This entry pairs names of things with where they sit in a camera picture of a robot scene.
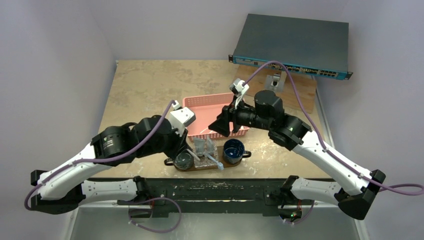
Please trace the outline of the pink plastic basket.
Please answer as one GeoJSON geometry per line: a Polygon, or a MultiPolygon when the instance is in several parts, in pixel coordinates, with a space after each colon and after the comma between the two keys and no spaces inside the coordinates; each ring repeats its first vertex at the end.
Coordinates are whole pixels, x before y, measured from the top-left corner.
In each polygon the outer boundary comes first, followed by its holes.
{"type": "Polygon", "coordinates": [[[188,138],[191,141],[207,137],[212,140],[225,139],[225,136],[210,130],[208,126],[221,114],[222,108],[233,101],[233,96],[230,92],[185,97],[182,101],[183,106],[195,114],[195,121],[187,127],[188,138]]]}

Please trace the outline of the dark green mug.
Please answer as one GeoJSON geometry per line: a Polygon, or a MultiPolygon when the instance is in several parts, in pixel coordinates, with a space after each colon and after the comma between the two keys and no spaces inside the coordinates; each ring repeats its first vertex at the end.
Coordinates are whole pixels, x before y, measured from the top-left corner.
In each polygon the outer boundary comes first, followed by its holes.
{"type": "Polygon", "coordinates": [[[188,150],[181,152],[175,159],[167,158],[164,160],[166,166],[174,166],[178,170],[188,171],[194,166],[194,157],[188,150]]]}

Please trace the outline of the dark blue mug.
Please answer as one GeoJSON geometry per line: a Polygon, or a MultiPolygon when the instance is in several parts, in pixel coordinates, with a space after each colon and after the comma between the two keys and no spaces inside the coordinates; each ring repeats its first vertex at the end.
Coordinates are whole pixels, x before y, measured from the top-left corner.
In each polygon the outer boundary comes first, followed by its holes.
{"type": "Polygon", "coordinates": [[[238,139],[229,139],[223,145],[222,158],[228,164],[236,165],[242,159],[251,156],[252,153],[246,150],[244,144],[238,139]]]}

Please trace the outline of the oval wooden tray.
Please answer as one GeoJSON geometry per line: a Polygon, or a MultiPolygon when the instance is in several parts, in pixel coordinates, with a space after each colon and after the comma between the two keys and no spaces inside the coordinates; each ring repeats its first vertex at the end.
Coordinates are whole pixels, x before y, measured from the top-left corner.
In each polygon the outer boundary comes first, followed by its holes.
{"type": "Polygon", "coordinates": [[[215,151],[213,155],[214,159],[222,164],[222,167],[220,167],[220,165],[218,165],[212,159],[205,156],[202,156],[199,159],[195,159],[192,156],[192,164],[188,165],[191,168],[188,168],[188,169],[178,168],[177,166],[174,165],[174,162],[170,158],[164,160],[164,163],[166,166],[173,166],[177,171],[180,171],[180,172],[194,172],[194,171],[205,171],[205,170],[214,170],[214,169],[223,170],[227,168],[233,168],[240,165],[243,162],[244,158],[242,158],[235,164],[230,164],[226,162],[223,158],[223,152],[224,152],[223,149],[224,148],[222,146],[218,146],[217,150],[215,151]]]}

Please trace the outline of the blue toothbrush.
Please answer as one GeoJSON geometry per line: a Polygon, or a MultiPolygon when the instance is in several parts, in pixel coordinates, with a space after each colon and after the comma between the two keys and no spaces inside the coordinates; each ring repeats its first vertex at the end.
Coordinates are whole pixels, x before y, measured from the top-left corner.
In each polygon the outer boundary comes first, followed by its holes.
{"type": "Polygon", "coordinates": [[[220,161],[218,161],[218,160],[216,160],[214,157],[212,157],[209,153],[204,153],[204,155],[209,159],[209,160],[211,160],[211,161],[213,161],[215,164],[216,164],[216,166],[218,167],[218,169],[219,170],[223,170],[224,169],[224,165],[223,165],[223,163],[222,162],[220,162],[220,161]]]}

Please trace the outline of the white toothbrush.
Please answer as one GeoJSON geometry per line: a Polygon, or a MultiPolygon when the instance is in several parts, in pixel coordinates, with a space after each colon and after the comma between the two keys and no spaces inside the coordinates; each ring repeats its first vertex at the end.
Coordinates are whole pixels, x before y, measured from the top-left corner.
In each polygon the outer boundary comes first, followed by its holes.
{"type": "Polygon", "coordinates": [[[200,161],[200,158],[191,149],[188,148],[186,151],[193,157],[194,162],[200,161]]]}

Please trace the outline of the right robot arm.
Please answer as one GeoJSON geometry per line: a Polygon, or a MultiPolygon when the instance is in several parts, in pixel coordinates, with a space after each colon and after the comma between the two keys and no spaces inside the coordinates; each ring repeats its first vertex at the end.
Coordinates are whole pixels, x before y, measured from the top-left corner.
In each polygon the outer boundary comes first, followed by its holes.
{"type": "Polygon", "coordinates": [[[224,137],[240,127],[266,130],[277,145],[306,158],[328,174],[333,181],[289,176],[280,189],[282,205],[296,200],[320,201],[336,205],[351,218],[364,220],[386,175],[370,171],[350,161],[327,143],[300,118],[285,113],[283,101],[271,90],[254,96],[254,106],[241,101],[225,105],[208,129],[224,137]]]}

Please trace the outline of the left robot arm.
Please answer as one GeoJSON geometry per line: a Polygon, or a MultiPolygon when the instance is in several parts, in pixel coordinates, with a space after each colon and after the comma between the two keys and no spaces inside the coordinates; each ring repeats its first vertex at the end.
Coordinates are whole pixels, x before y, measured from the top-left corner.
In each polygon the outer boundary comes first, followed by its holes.
{"type": "Polygon", "coordinates": [[[175,111],[169,118],[154,115],[140,122],[107,127],[59,167],[34,170],[31,173],[33,189],[25,197],[24,207],[59,215],[92,202],[146,203],[149,191],[142,177],[93,180],[92,176],[154,154],[163,153],[175,159],[186,153],[190,149],[187,128],[194,120],[192,114],[175,111]]]}

